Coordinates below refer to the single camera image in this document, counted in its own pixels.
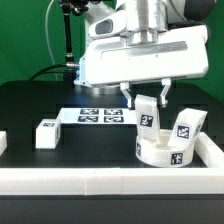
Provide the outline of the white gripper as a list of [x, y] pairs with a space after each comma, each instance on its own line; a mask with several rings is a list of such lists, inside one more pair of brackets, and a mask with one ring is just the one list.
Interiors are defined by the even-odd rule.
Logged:
[[160, 33], [157, 43], [128, 46], [121, 37], [95, 40], [86, 50], [85, 77], [90, 85], [121, 83], [129, 110], [135, 109], [129, 83], [161, 80], [159, 105], [165, 108], [171, 79], [202, 77], [207, 73], [207, 40], [205, 25]]

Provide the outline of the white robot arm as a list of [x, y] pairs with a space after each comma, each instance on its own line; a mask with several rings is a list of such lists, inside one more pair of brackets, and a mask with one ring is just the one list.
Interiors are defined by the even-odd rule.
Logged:
[[203, 20], [217, 0], [116, 0], [116, 7], [87, 1], [86, 50], [75, 82], [85, 87], [118, 85], [128, 106], [132, 84], [160, 82], [166, 105], [171, 82], [204, 76], [209, 67]]

